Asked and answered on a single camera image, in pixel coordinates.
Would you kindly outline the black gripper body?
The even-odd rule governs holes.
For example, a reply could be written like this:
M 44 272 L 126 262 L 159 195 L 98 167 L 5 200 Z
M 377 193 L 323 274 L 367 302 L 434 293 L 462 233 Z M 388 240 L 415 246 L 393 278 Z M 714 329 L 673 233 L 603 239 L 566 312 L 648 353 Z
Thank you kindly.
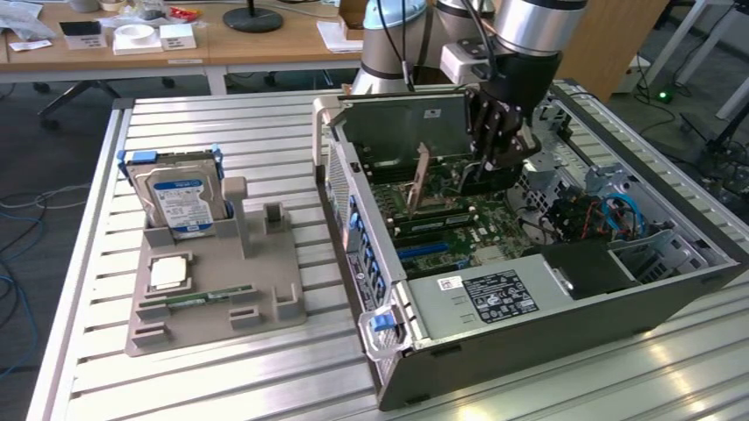
M 499 55 L 495 58 L 496 73 L 487 82 L 488 95 L 518 107 L 522 116 L 528 118 L 544 98 L 562 58 L 562 52 L 547 56 Z

